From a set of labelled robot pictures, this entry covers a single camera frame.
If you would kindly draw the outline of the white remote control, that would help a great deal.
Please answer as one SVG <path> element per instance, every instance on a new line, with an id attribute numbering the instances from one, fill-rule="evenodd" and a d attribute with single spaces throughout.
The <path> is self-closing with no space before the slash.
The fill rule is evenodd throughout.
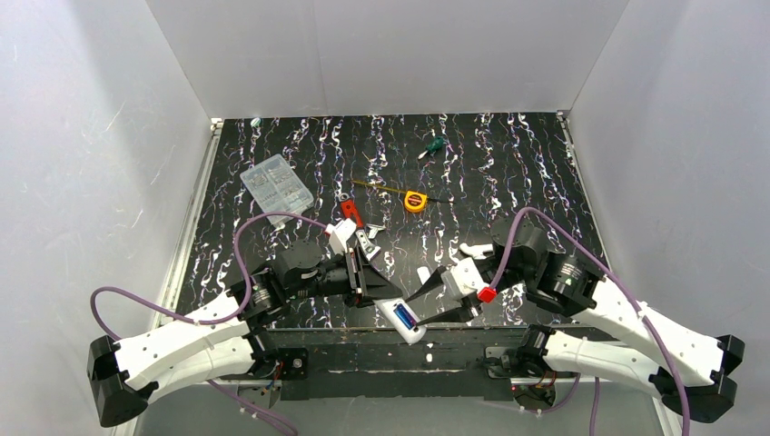
<path id="1" fill-rule="evenodd" d="M 426 327 L 419 325 L 420 318 L 403 299 L 376 300 L 375 306 L 407 344 L 424 337 Z"/>

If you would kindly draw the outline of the blue AAA battery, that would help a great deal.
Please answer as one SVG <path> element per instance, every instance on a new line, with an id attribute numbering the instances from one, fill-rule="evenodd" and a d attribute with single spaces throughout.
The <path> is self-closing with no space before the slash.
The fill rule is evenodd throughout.
<path id="1" fill-rule="evenodd" d="M 394 306 L 393 311 L 400 322 L 409 330 L 416 330 L 418 322 L 412 316 L 410 311 L 405 305 L 398 303 Z"/>

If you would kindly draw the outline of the white battery cover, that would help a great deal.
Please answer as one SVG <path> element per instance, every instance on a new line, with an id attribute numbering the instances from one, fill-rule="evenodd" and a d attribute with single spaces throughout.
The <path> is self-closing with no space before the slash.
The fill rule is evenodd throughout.
<path id="1" fill-rule="evenodd" d="M 430 278 L 431 272 L 427 266 L 420 266 L 417 269 L 417 274 L 420 279 L 420 283 L 424 284 Z"/>

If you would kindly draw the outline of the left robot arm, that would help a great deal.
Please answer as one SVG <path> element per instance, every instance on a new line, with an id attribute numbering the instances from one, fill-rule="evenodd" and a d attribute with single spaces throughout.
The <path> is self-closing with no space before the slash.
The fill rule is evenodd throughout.
<path id="1" fill-rule="evenodd" d="M 292 301 L 335 295 L 349 306 L 375 305 L 408 344 L 426 332 L 401 289 L 360 246 L 327 258 L 317 244 L 298 241 L 263 263 L 249 281 L 189 313 L 187 322 L 121 340 L 94 340 L 87 375 L 101 426 L 123 424 L 168 393 L 222 376 L 304 378 L 308 351 L 277 347 L 267 329 Z"/>

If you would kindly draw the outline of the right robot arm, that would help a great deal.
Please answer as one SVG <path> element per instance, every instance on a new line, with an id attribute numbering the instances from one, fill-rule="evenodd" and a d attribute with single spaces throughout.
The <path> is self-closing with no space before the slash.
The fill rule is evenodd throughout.
<path id="1" fill-rule="evenodd" d="M 611 337 L 594 342 L 532 325 L 519 346 L 486 355 L 492 376 L 593 376 L 642 391 L 701 423 L 717 421 L 734 406 L 731 374 L 743 361 L 743 341 L 694 332 L 626 296 L 594 257 L 552 251 L 546 233 L 524 217 L 496 220 L 490 236 L 490 244 L 467 249 L 461 261 L 438 267 L 421 285 L 420 294 L 443 287 L 456 302 L 432 322 L 471 321 L 502 290 L 522 285 L 538 308 Z"/>

